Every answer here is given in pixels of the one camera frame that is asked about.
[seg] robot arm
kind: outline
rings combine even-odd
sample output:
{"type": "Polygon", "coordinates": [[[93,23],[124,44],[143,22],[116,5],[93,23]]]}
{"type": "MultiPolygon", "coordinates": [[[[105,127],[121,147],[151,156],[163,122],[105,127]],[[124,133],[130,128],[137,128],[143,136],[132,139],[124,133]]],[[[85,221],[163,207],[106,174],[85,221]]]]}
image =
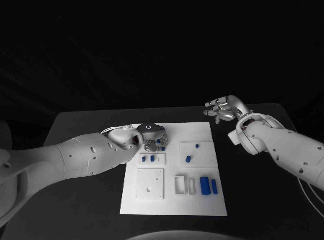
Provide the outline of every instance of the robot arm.
{"type": "Polygon", "coordinates": [[[206,106],[215,106],[205,114],[216,116],[216,124],[239,119],[229,133],[234,144],[242,144],[253,155],[268,152],[277,165],[324,191],[324,144],[287,130],[270,115],[254,113],[234,95],[206,106]]]}
{"type": "Polygon", "coordinates": [[[157,124],[111,128],[64,143],[22,151],[0,149],[0,227],[34,194],[51,184],[98,175],[128,163],[145,144],[150,152],[169,144],[157,124]]]}

